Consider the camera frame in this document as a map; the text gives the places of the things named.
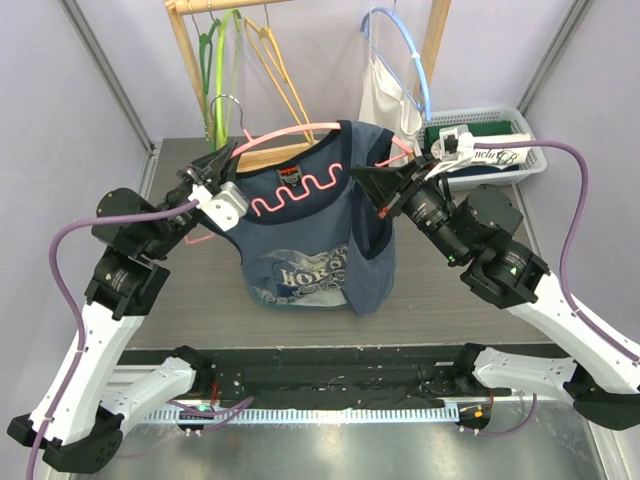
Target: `yellow hanger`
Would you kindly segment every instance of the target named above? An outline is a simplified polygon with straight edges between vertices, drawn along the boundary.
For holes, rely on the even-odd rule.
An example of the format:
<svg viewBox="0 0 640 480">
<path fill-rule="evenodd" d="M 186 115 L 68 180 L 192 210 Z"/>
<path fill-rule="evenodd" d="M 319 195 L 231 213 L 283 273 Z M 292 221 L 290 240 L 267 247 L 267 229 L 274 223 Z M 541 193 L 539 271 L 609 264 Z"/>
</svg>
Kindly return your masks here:
<svg viewBox="0 0 640 480">
<path fill-rule="evenodd" d="M 253 23 L 249 18 L 245 17 L 244 18 L 244 28 L 245 28 L 245 31 L 247 33 L 247 38 L 249 39 L 249 43 L 251 43 L 251 46 L 255 50 L 256 55 L 258 55 L 258 58 L 260 59 L 260 62 L 262 63 L 262 66 L 264 67 L 264 69 L 269 74 L 269 77 L 271 77 L 271 80 L 273 81 L 273 84 L 278 89 L 278 92 L 280 93 L 280 96 L 284 100 L 285 104 L 287 105 L 287 108 L 289 109 L 289 111 L 293 115 L 293 118 L 295 119 L 295 121 L 298 123 L 298 125 L 303 125 L 305 123 L 311 123 L 310 120 L 309 120 L 309 117 L 307 115 L 307 112 L 305 111 L 305 109 L 304 109 L 304 107 L 302 105 L 302 102 L 300 101 L 300 97 L 298 96 L 298 92 L 296 91 L 295 87 L 293 86 L 293 82 L 291 81 L 291 78 L 289 77 L 289 73 L 287 72 L 287 69 L 284 66 L 284 62 L 282 60 L 282 55 L 280 54 L 280 48 L 278 47 L 278 43 L 276 42 L 276 39 L 273 36 L 273 32 L 271 31 L 271 27 L 269 27 L 269 17 L 267 16 L 267 26 L 263 27 L 263 28 L 258 28 L 258 26 L 255 23 Z M 274 73 L 271 70 L 269 64 L 267 63 L 267 60 L 265 59 L 264 55 L 261 53 L 260 47 L 255 42 L 255 40 L 251 37 L 250 30 L 253 30 L 258 35 L 258 38 L 260 39 L 260 43 L 262 44 L 262 48 L 264 49 L 264 51 L 266 52 L 267 56 L 269 57 L 269 60 L 271 60 L 271 63 L 273 64 L 273 67 L 276 69 L 277 73 L 280 75 L 281 81 L 285 85 L 288 85 L 289 88 L 291 89 L 291 93 L 293 94 L 293 98 L 295 99 L 296 103 L 298 104 L 298 109 L 300 110 L 300 113 L 302 115 L 302 118 L 303 118 L 302 120 L 300 119 L 300 116 L 298 115 L 298 113 L 296 113 L 296 110 L 293 107 L 293 105 L 291 105 L 291 102 L 289 101 L 289 98 L 285 95 L 284 91 L 282 90 L 282 87 L 280 86 L 280 82 L 276 79 L 276 76 L 274 75 Z M 307 139 L 307 142 L 309 142 L 309 144 L 313 145 L 315 143 L 315 138 L 313 137 L 313 133 L 312 132 L 304 132 L 304 136 Z"/>
</svg>

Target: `white plastic basket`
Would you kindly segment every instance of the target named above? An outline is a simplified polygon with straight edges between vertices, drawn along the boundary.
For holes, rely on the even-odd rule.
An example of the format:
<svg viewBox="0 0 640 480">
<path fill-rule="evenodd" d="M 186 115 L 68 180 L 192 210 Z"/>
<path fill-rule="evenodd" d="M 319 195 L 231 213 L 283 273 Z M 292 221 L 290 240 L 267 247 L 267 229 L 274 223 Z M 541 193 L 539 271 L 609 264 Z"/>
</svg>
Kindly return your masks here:
<svg viewBox="0 0 640 480">
<path fill-rule="evenodd" d="M 433 112 L 433 120 L 430 122 L 425 121 L 422 130 L 420 130 L 418 134 L 418 141 L 420 145 L 423 145 L 426 128 L 435 125 L 462 125 L 469 123 L 499 122 L 503 120 L 511 122 L 511 133 L 530 133 L 531 138 L 535 138 L 527 121 L 515 108 L 483 107 Z M 449 186 L 451 190 L 464 190 L 475 188 L 483 183 L 491 185 L 515 185 L 532 173 L 542 172 L 545 168 L 547 168 L 547 159 L 544 158 L 542 149 L 532 148 L 529 150 L 526 163 L 520 165 L 520 169 L 517 171 L 454 177 L 449 179 Z"/>
</svg>

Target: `wooden clothes rack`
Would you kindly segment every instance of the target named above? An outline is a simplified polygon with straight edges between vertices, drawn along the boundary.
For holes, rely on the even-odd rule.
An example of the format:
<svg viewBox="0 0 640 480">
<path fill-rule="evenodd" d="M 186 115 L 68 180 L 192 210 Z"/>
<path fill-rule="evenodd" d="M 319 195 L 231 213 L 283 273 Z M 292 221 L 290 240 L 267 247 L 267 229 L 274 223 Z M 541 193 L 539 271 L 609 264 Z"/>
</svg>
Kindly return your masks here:
<svg viewBox="0 0 640 480">
<path fill-rule="evenodd" d="M 202 111 L 203 118 L 207 119 L 207 131 L 213 135 L 213 125 L 211 119 L 207 115 L 208 105 L 202 90 L 202 77 L 196 56 L 193 52 L 191 39 L 187 26 L 184 23 L 185 15 L 193 15 L 196 13 L 214 12 L 218 10 L 226 10 L 230 8 L 242 8 L 252 5 L 266 5 L 269 3 L 286 2 L 290 0 L 166 0 L 165 7 L 171 27 L 176 37 L 176 42 L 180 49 L 182 59 L 184 60 L 191 86 L 196 94 L 198 105 Z M 440 42 L 444 33 L 444 27 L 449 13 L 451 0 L 433 0 L 427 33 L 422 46 L 421 62 L 427 74 L 427 81 L 431 84 L 433 71 L 435 68 Z M 239 164 L 240 171 L 251 171 L 259 168 L 277 165 L 290 159 L 293 155 L 299 153 L 299 145 L 287 145 L 284 147 L 269 148 L 253 152 L 246 152 L 242 155 Z"/>
</svg>

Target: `white comb-like strip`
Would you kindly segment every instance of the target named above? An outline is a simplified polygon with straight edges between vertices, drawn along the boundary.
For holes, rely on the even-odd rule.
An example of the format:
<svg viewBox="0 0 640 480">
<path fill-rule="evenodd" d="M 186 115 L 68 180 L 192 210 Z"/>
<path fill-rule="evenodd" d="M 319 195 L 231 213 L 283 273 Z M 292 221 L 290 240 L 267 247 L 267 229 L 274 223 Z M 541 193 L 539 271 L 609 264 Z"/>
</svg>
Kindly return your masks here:
<svg viewBox="0 0 640 480">
<path fill-rule="evenodd" d="M 180 419 L 179 407 L 167 405 L 149 416 L 142 424 L 203 425 L 220 423 L 229 414 L 215 418 Z M 410 410 L 263 410 L 248 409 L 231 420 L 235 425 L 282 424 L 352 424 L 352 423 L 443 423 L 459 420 L 458 405 L 445 403 L 443 408 Z"/>
</svg>

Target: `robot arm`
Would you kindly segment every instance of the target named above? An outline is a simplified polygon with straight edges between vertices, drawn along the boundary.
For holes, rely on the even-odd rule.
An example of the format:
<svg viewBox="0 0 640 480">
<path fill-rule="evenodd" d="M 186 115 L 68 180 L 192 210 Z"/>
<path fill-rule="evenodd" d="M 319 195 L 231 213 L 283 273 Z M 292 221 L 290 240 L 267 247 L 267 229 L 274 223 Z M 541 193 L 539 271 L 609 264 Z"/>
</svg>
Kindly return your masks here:
<svg viewBox="0 0 640 480">
<path fill-rule="evenodd" d="M 640 345 L 575 298 L 596 328 L 572 311 L 547 264 L 513 240 L 522 214 L 504 193 L 481 185 L 455 205 L 439 165 L 428 156 L 400 168 L 359 167 L 351 173 L 380 218 L 407 215 L 449 266 L 468 266 L 460 279 L 471 292 L 538 328 L 571 357 L 537 358 L 467 344 L 451 367 L 428 379 L 432 393 L 447 390 L 439 389 L 438 382 L 454 382 L 468 395 L 484 396 L 499 388 L 530 391 L 573 404 L 584 417 L 610 429 L 639 424 L 640 366 L 635 359 Z"/>
<path fill-rule="evenodd" d="M 176 349 L 152 373 L 104 396 L 109 376 L 135 331 L 149 314 L 169 271 L 164 260 L 205 216 L 221 230 L 233 228 L 246 214 L 247 202 L 233 183 L 223 180 L 233 169 L 235 145 L 207 155 L 179 172 L 182 183 L 154 207 L 135 192 L 117 189 L 100 201 L 98 217 L 158 213 L 197 200 L 197 209 L 141 223 L 94 225 L 92 234 L 107 245 L 85 292 L 82 319 L 86 342 L 82 360 L 64 389 L 53 418 L 53 399 L 77 355 L 78 333 L 62 367 L 31 414 L 12 420 L 8 433 L 25 446 L 44 436 L 43 459 L 61 472 L 95 473 L 115 455 L 123 437 L 142 418 L 178 395 L 203 395 L 214 383 L 211 362 L 189 347 Z"/>
</svg>

